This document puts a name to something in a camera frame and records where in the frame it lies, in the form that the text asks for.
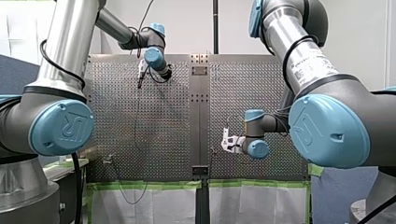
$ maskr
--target ur logo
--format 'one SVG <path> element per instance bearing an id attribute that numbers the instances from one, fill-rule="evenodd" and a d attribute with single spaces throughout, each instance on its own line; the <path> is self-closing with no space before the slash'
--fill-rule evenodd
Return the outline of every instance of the ur logo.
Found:
<path id="1" fill-rule="evenodd" d="M 314 141 L 312 131 L 315 130 L 315 124 L 309 116 L 304 113 L 294 127 L 294 132 L 305 146 L 310 146 Z"/>
<path id="2" fill-rule="evenodd" d="M 66 113 L 64 115 L 64 125 L 62 128 L 62 140 L 70 142 L 82 142 L 86 126 L 86 117 L 71 112 Z"/>

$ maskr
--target black pole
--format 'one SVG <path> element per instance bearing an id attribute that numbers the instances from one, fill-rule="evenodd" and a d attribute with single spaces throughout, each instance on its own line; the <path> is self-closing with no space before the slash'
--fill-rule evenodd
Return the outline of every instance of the black pole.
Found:
<path id="1" fill-rule="evenodd" d="M 214 54 L 219 54 L 219 0 L 213 0 L 213 38 Z"/>

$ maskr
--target robotic arm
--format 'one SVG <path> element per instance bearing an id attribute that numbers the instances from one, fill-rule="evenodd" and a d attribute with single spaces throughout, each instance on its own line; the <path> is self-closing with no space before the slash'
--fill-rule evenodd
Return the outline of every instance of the robotic arm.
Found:
<path id="1" fill-rule="evenodd" d="M 163 57 L 164 28 L 158 23 L 133 32 L 108 10 L 103 0 L 59 0 L 37 80 L 22 98 L 0 99 L 1 155 L 67 155 L 82 148 L 93 130 L 93 115 L 82 92 L 85 64 L 96 24 L 122 49 L 148 48 L 145 61 L 169 79 Z"/>
<path id="2" fill-rule="evenodd" d="M 356 77 L 338 72 L 319 49 L 327 30 L 326 11 L 318 0 L 254 1 L 250 36 L 283 63 L 287 88 L 281 109 L 291 108 L 286 118 L 247 111 L 243 151 L 265 158 L 263 134 L 285 132 L 284 123 L 300 153 L 320 166 L 392 166 L 396 93 L 369 92 Z"/>

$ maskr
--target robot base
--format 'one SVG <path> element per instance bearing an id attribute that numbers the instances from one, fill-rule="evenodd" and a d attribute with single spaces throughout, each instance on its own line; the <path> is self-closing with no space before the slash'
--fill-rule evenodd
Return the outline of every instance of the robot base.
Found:
<path id="1" fill-rule="evenodd" d="M 2 223 L 60 223 L 59 186 L 49 182 L 37 158 L 0 164 Z"/>
<path id="2" fill-rule="evenodd" d="M 384 203 L 396 194 L 396 174 L 382 172 L 379 168 L 373 188 L 366 200 L 354 202 L 350 206 L 350 224 L 356 224 L 366 215 L 375 210 L 380 204 Z M 391 205 L 383 212 L 371 219 L 369 224 L 396 223 L 396 204 Z"/>

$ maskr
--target grey partition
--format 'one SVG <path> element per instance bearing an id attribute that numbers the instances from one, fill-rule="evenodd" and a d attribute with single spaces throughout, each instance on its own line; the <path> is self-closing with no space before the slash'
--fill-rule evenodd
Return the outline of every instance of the grey partition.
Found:
<path id="1" fill-rule="evenodd" d="M 98 155 L 90 163 L 90 182 L 191 180 L 197 175 L 307 178 L 306 162 L 290 139 L 277 133 L 266 135 L 271 154 L 264 161 L 229 154 L 220 147 L 227 117 L 243 116 L 250 108 L 278 109 L 283 80 L 273 57 L 194 54 L 166 59 L 174 67 L 172 79 L 158 84 L 146 76 L 140 91 L 135 56 L 89 59 L 86 76 L 96 116 Z M 231 122 L 232 134 L 242 129 L 242 120 Z M 197 167 L 203 168 L 201 174 Z"/>

